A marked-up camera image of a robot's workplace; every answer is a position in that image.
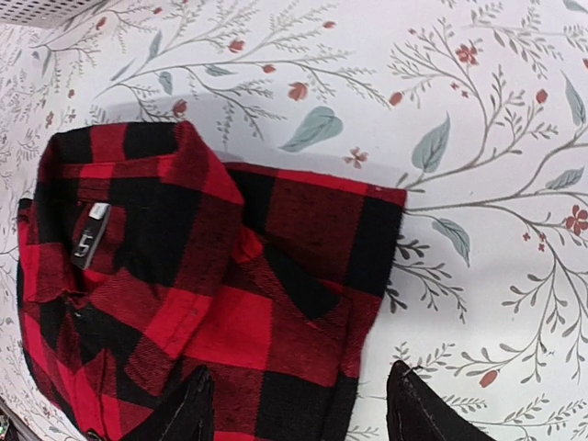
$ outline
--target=white tablecloth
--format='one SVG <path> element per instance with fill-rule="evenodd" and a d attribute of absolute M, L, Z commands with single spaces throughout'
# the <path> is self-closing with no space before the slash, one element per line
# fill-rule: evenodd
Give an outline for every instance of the white tablecloth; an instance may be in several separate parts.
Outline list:
<path fill-rule="evenodd" d="M 1 26 L 0 395 L 42 439 L 82 438 L 19 349 L 15 208 L 49 137 L 189 119 L 224 157 L 410 190 L 349 440 L 387 439 L 397 358 L 498 440 L 585 439 L 587 9 L 122 0 Z"/>

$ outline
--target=clothing tag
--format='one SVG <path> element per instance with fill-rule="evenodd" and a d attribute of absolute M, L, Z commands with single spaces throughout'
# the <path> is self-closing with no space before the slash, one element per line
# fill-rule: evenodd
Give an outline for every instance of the clothing tag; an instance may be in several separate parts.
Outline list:
<path fill-rule="evenodd" d="M 104 213 L 107 212 L 107 209 L 109 207 L 110 206 L 108 204 L 97 202 L 96 204 L 94 204 L 94 207 L 90 209 L 90 217 L 96 219 L 97 221 L 100 221 L 104 216 Z"/>
<path fill-rule="evenodd" d="M 96 203 L 90 209 L 89 219 L 82 230 L 82 237 L 73 248 L 72 263 L 81 269 L 87 269 L 92 263 L 100 239 L 107 228 L 110 205 Z"/>

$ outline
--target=folded shirt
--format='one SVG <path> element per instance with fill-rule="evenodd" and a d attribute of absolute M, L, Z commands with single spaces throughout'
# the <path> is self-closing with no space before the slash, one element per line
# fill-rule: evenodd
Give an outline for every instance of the folded shirt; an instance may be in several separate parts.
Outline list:
<path fill-rule="evenodd" d="M 30 373 L 93 439 L 205 365 L 215 440 L 343 440 L 405 197 L 222 164 L 187 122 L 57 134 L 18 212 Z"/>

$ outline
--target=white basket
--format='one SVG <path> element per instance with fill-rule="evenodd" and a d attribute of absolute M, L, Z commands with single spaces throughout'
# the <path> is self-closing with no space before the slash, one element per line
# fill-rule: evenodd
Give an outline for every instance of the white basket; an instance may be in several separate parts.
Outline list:
<path fill-rule="evenodd" d="M 0 23 L 54 28 L 103 0 L 0 0 Z"/>

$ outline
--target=leaf print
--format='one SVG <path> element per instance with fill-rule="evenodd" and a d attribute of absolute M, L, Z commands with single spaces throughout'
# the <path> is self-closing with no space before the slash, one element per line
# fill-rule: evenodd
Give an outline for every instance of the leaf print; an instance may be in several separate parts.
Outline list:
<path fill-rule="evenodd" d="M 584 167 L 576 170 L 566 170 L 561 175 L 545 184 L 545 188 L 549 190 L 562 190 L 563 188 L 571 187 L 580 182 L 584 173 Z"/>
<path fill-rule="evenodd" d="M 70 18 L 69 20 L 67 20 L 65 22 L 65 25 L 63 26 L 63 30 L 62 32 L 67 32 L 68 29 L 72 26 L 72 24 L 74 23 L 75 17 Z"/>
<path fill-rule="evenodd" d="M 224 76 L 224 75 L 233 75 L 234 72 L 227 71 L 222 67 L 217 66 L 216 64 L 209 64 L 206 66 L 205 72 L 210 76 Z"/>
<path fill-rule="evenodd" d="M 516 44 L 514 41 L 509 40 L 508 45 L 511 47 L 511 49 L 513 50 L 514 53 L 516 53 L 518 55 L 518 50 L 516 49 Z"/>
<path fill-rule="evenodd" d="M 331 108 L 320 106 L 306 116 L 292 138 L 280 149 L 297 153 L 317 142 L 333 138 L 342 131 L 343 121 L 335 116 Z"/>
<path fill-rule="evenodd" d="M 502 47 L 504 47 L 504 40 L 496 31 L 494 31 L 494 39 L 498 42 L 498 44 L 500 44 Z"/>
<path fill-rule="evenodd" d="M 449 219 L 435 219 L 433 229 L 446 236 L 469 266 L 469 236 L 463 228 Z"/>
<path fill-rule="evenodd" d="M 565 74 L 563 76 L 566 79 L 566 98 L 570 104 L 573 123 L 579 126 L 586 122 L 586 107 L 571 81 Z"/>
<path fill-rule="evenodd" d="M 578 322 L 575 322 L 572 326 L 570 326 L 563 333 L 561 333 L 561 336 L 563 338 L 569 337 L 570 334 L 573 333 L 573 331 L 576 329 L 577 326 L 578 326 Z"/>
<path fill-rule="evenodd" d="M 43 62 L 43 70 L 41 74 L 45 74 L 47 72 L 47 68 L 49 67 L 49 61 L 51 60 L 51 51 L 47 51 L 47 57 L 45 57 L 45 61 Z"/>
<path fill-rule="evenodd" d="M 172 95 L 174 84 L 172 83 L 172 75 L 169 72 L 161 72 L 159 74 L 159 84 L 162 85 L 166 94 Z"/>
<path fill-rule="evenodd" d="M 585 7 L 580 5 L 575 0 L 563 0 L 563 4 L 573 12 L 583 12 L 584 14 L 588 14 L 588 10 Z"/>
<path fill-rule="evenodd" d="M 416 144 L 413 150 L 413 165 L 416 168 L 423 170 L 425 173 L 432 173 L 438 168 L 443 153 L 447 148 L 450 128 L 451 121 L 449 114 L 447 114 L 443 124 L 429 131 Z"/>
<path fill-rule="evenodd" d="M 518 353 L 520 352 L 520 351 L 517 351 L 516 349 L 514 349 L 514 348 L 512 348 L 511 346 L 509 346 L 509 345 L 506 345 L 506 344 L 504 344 L 504 343 L 500 343 L 500 348 L 501 348 L 503 351 L 510 352 L 510 353 L 514 353 L 514 354 L 518 354 Z"/>
<path fill-rule="evenodd" d="M 160 30 L 155 34 L 155 37 L 153 37 L 153 41 L 149 47 L 149 57 L 147 58 L 147 61 L 152 60 L 159 54 L 159 47 L 162 44 L 162 36 L 162 31 Z"/>
<path fill-rule="evenodd" d="M 100 12 L 102 10 L 102 8 L 108 3 L 108 1 L 106 0 L 102 0 L 101 2 L 99 2 L 96 7 L 94 8 L 94 10 L 92 11 L 92 15 L 97 14 L 98 12 Z"/>
<path fill-rule="evenodd" d="M 135 62 L 135 60 L 133 60 L 132 62 L 130 62 L 129 64 L 127 64 L 126 66 L 124 66 L 122 69 L 120 69 L 118 72 L 116 72 L 114 74 L 114 76 L 112 78 L 110 78 L 110 81 L 116 81 L 118 80 L 125 72 L 127 72 L 127 70 L 130 68 L 130 66 Z"/>
<path fill-rule="evenodd" d="M 480 385 L 482 386 L 483 389 L 485 389 L 488 386 L 490 386 L 491 384 L 493 384 L 493 382 L 496 380 L 496 377 L 498 377 L 498 371 L 497 370 L 489 370 L 481 378 Z"/>

